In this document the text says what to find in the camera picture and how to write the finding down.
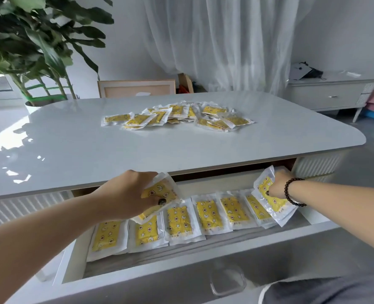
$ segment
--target white cabinet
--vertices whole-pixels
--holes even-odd
[[[358,108],[355,122],[373,89],[374,78],[325,72],[322,79],[290,80],[285,99],[314,111]]]

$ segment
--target plant stem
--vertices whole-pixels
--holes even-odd
[[[68,82],[68,86],[69,86],[70,92],[72,93],[73,100],[77,99],[76,94],[74,93],[74,90],[73,90],[72,83],[69,80],[68,72],[66,72],[66,81]]]
[[[53,69],[51,69],[51,70],[52,70],[52,73],[53,73],[54,81],[55,81],[56,84],[58,85],[61,94],[62,94],[62,95],[65,97],[65,99],[67,100],[68,97],[66,96],[66,93],[65,93],[65,90],[64,90],[64,88],[63,88],[63,85],[62,85],[62,83],[61,83],[60,80],[59,80],[59,76],[58,76],[58,74],[57,74]]]
[[[43,83],[42,78],[39,76],[39,77],[37,77],[36,79],[39,81],[39,83],[43,84],[43,86],[42,86],[43,89],[45,90],[46,94],[47,94],[48,96],[50,96],[50,92],[49,92],[48,89],[46,88],[45,83]]]
[[[34,107],[34,104],[30,101],[32,99],[32,95],[29,91],[25,88],[25,85],[21,82],[20,78],[16,74],[10,74],[10,77],[14,81],[14,83],[18,86],[20,91],[27,97],[28,102]]]

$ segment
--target drawer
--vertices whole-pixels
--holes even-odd
[[[289,85],[287,100],[311,110],[351,107],[357,104],[365,83]]]
[[[213,193],[217,190],[248,189],[252,188],[254,180],[261,172],[262,170],[189,180],[179,182],[178,185],[187,196]],[[194,285],[195,288],[197,285],[197,292],[205,294],[204,298],[208,301],[213,298],[209,284],[204,281],[207,280],[208,272],[214,267],[216,260],[336,227],[337,225],[329,220],[311,224],[297,212],[283,228],[274,226],[269,229],[242,229],[207,236],[207,240],[200,242],[114,255],[86,263],[88,245],[93,234],[93,229],[90,229],[65,249],[53,289],[44,294],[44,300],[79,293],[88,294],[91,290],[101,295],[107,294],[108,290],[121,290],[122,295],[117,298],[119,302],[121,299],[138,302],[141,295],[138,295],[136,290],[142,284],[145,295],[154,293],[155,297],[160,297],[174,288],[179,288],[183,299],[187,295],[192,296],[194,293],[191,292],[191,287]],[[86,296],[81,298],[85,299],[84,303],[90,300]]]

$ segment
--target cabinet leg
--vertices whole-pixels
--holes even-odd
[[[360,115],[360,112],[362,111],[363,108],[358,108],[357,111],[356,111],[356,115],[354,115],[354,118],[353,118],[353,123],[356,122],[357,118],[359,117]]]

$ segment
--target glossy tabletop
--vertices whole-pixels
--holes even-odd
[[[193,123],[138,131],[101,127],[104,115],[182,100],[214,101],[257,123],[234,132]],[[58,102],[0,133],[0,199],[98,185],[127,169],[180,174],[365,142],[351,126],[255,91]]]

